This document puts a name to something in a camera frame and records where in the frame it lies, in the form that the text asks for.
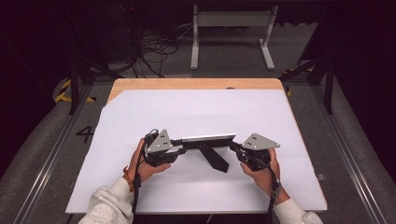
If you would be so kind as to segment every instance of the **metal rail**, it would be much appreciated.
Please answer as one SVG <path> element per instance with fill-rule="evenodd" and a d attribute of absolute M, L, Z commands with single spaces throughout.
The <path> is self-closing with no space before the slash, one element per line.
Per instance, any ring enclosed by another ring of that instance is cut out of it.
<path fill-rule="evenodd" d="M 35 183 L 33 184 L 19 213 L 17 214 L 17 216 L 13 221 L 14 224 L 27 223 L 29 216 L 32 215 L 35 206 L 38 200 L 40 199 L 40 196 L 50 179 L 52 171 L 55 168 L 55 165 L 62 154 L 66 137 L 69 134 L 71 128 L 73 127 L 73 124 L 75 123 L 79 112 L 82 110 L 82 107 L 84 106 L 85 99 L 87 99 L 91 90 L 92 90 L 92 86 L 84 86 L 82 88 L 81 95 L 79 98 L 80 104 L 76 108 L 76 111 L 73 113 L 73 115 L 70 115 L 67 118 L 64 126 L 62 127 L 58 139 L 56 140 L 54 146 L 52 147 L 52 150 L 49 156 L 47 157 L 46 162 L 44 163 L 43 167 L 41 168 L 41 171 L 38 173 L 38 176 L 35 179 Z"/>
<path fill-rule="evenodd" d="M 367 213 L 370 216 L 370 219 L 372 220 L 373 223 L 381 223 L 381 224 L 388 223 L 385 220 L 384 215 L 381 212 L 381 209 L 378 207 L 378 204 L 376 203 L 375 198 L 372 192 L 370 191 L 370 188 L 367 185 L 367 182 L 363 174 L 361 173 L 361 169 L 356 163 L 354 156 L 349 149 L 347 141 L 342 135 L 340 128 L 338 127 L 337 121 L 332 115 L 329 115 L 327 113 L 327 109 L 323 104 L 324 102 L 323 93 L 320 91 L 318 86 L 312 86 L 311 90 L 314 93 L 314 96 L 318 102 L 318 105 L 320 106 L 321 111 L 326 117 L 327 123 L 332 129 L 332 134 L 338 145 L 337 148 L 338 152 L 340 153 L 341 158 L 343 159 L 344 164 L 346 165 L 346 168 L 349 171 L 352 181 L 356 187 L 356 190 L 361 196 L 361 200 L 367 210 Z"/>

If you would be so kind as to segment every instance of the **dark curtain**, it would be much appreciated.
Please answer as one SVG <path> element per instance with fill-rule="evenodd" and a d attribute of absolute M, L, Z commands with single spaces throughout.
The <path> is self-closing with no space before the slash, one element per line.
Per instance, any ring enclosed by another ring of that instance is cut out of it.
<path fill-rule="evenodd" d="M 67 60 L 41 3 L 0 6 L 0 175 L 35 126 L 55 106 L 52 92 Z"/>
<path fill-rule="evenodd" d="M 331 7 L 301 60 L 332 53 L 334 74 L 378 158 L 396 182 L 396 15 L 387 0 Z"/>

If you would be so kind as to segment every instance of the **table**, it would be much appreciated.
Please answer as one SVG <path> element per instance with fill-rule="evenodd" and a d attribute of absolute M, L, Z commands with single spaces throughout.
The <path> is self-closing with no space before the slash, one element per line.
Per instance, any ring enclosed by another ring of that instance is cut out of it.
<path fill-rule="evenodd" d="M 305 210 L 327 209 L 279 80 L 154 78 L 115 81 L 66 213 L 84 213 L 91 194 L 100 186 L 111 186 L 122 165 L 129 163 L 139 138 L 152 128 L 166 128 L 172 139 L 236 133 L 234 141 L 243 142 L 252 132 L 273 139 L 281 144 L 276 153 L 282 183 L 290 195 Z M 243 174 L 234 152 L 228 148 L 217 151 L 230 163 L 227 174 L 213 170 L 199 151 L 188 151 L 171 169 L 143 183 L 136 213 L 265 212 L 268 196 Z"/>

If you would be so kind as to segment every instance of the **metal frame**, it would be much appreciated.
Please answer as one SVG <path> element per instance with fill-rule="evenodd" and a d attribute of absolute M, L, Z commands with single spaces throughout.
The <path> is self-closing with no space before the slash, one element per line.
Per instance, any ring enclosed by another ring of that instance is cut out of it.
<path fill-rule="evenodd" d="M 370 188 L 364 178 L 364 175 L 361 172 L 358 164 L 355 161 L 355 158 L 352 152 L 349 149 L 346 139 L 341 133 L 340 128 L 338 127 L 337 121 L 335 118 L 330 115 L 327 111 L 327 106 L 323 104 L 324 101 L 323 94 L 320 91 L 318 86 L 312 86 L 311 90 L 318 102 L 318 105 L 321 108 L 324 116 L 326 117 L 326 121 L 330 128 L 332 129 L 332 134 L 337 142 L 337 149 L 341 155 L 341 158 L 346 165 L 346 168 L 349 171 L 350 177 L 352 178 L 353 183 L 355 184 L 356 190 L 361 196 L 361 200 L 367 210 L 368 215 L 373 223 L 388 223 L 385 220 L 384 215 L 381 212 L 378 204 L 376 203 L 375 197 L 373 193 L 370 191 Z"/>
<path fill-rule="evenodd" d="M 259 39 L 262 55 L 268 70 L 274 70 L 274 62 L 268 50 L 268 42 L 277 13 L 277 6 L 271 11 L 198 11 L 194 6 L 193 12 L 193 42 L 191 53 L 191 70 L 198 69 L 199 55 L 199 26 L 263 26 L 265 27 L 264 39 Z"/>
<path fill-rule="evenodd" d="M 40 199 L 41 194 L 43 193 L 44 188 L 46 187 L 48 181 L 50 180 L 52 171 L 55 169 L 55 165 L 59 160 L 62 151 L 64 150 L 66 137 L 69 134 L 71 128 L 73 127 L 73 124 L 75 123 L 79 112 L 82 110 L 85 100 L 89 96 L 91 90 L 92 90 L 92 86 L 83 87 L 82 93 L 79 98 L 79 101 L 83 103 L 78 104 L 75 113 L 69 115 L 69 117 L 67 118 L 64 126 L 62 127 L 61 133 L 58 136 L 58 139 L 56 140 L 49 156 L 47 157 L 47 160 L 45 161 L 43 167 L 41 168 L 41 171 L 39 172 L 37 178 L 35 179 L 35 183 L 30 189 L 29 194 L 27 195 L 25 201 L 23 202 L 20 211 L 15 217 L 13 221 L 14 224 L 28 222 L 28 219 L 30 215 L 32 215 L 35 206 L 38 200 Z"/>

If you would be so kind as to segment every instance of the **white sleeve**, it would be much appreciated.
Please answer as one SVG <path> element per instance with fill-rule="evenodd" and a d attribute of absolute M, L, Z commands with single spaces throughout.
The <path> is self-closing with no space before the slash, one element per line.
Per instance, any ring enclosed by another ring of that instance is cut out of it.
<path fill-rule="evenodd" d="M 79 223 L 131 224 L 134 219 L 133 198 L 128 183 L 120 177 L 113 187 L 101 187 L 91 196 L 87 215 Z"/>
<path fill-rule="evenodd" d="M 281 224 L 323 224 L 317 214 L 306 213 L 292 198 L 276 205 L 274 211 Z"/>

